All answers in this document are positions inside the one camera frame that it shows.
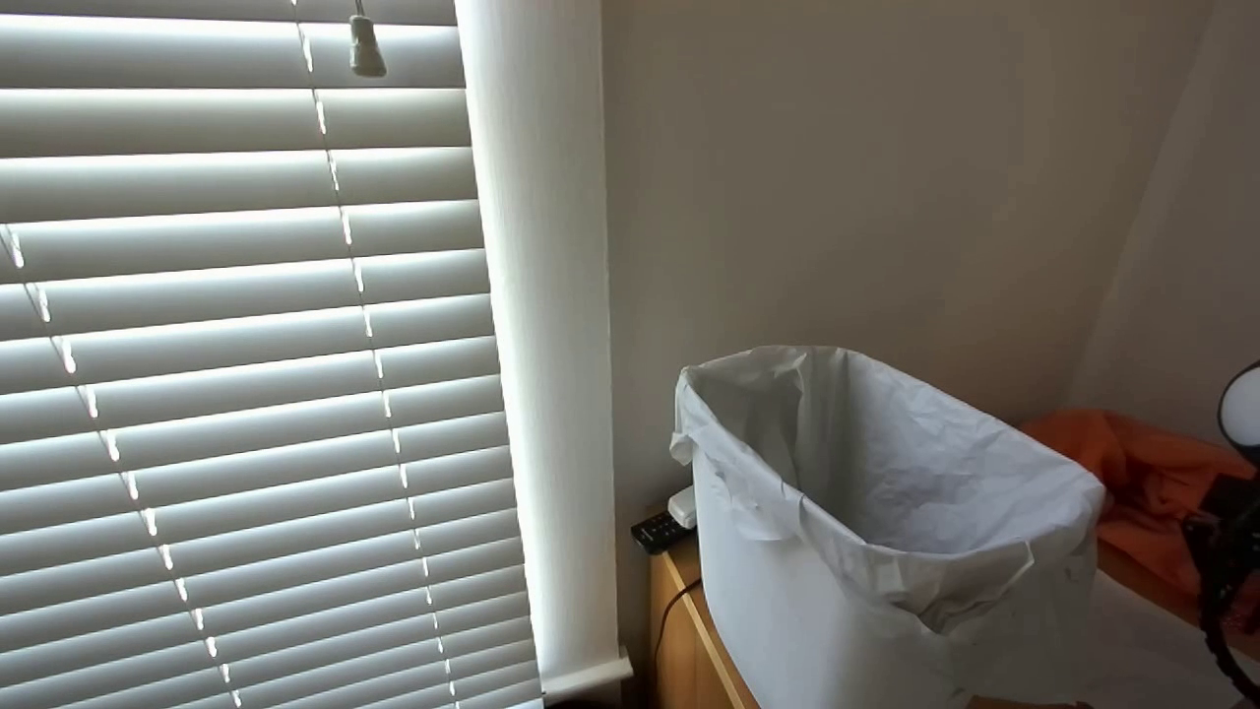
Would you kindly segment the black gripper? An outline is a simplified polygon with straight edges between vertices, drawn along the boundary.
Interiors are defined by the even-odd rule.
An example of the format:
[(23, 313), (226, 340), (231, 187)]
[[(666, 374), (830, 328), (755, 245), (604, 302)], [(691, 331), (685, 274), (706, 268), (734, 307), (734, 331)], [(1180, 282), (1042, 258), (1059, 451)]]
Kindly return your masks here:
[(1260, 487), (1239, 475), (1217, 475), (1180, 531), (1197, 566), (1200, 625), (1222, 631), (1260, 566)]

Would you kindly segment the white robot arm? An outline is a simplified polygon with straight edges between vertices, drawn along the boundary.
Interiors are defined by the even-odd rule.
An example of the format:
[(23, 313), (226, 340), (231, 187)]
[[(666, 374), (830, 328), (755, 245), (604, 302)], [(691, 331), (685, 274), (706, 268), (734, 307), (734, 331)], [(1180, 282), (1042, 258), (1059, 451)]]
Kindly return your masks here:
[(1252, 463), (1252, 475), (1217, 475), (1200, 506), (1187, 521), (1197, 566), (1197, 617), (1222, 631), (1231, 602), (1260, 572), (1260, 363), (1238, 371), (1217, 396), (1222, 437)]

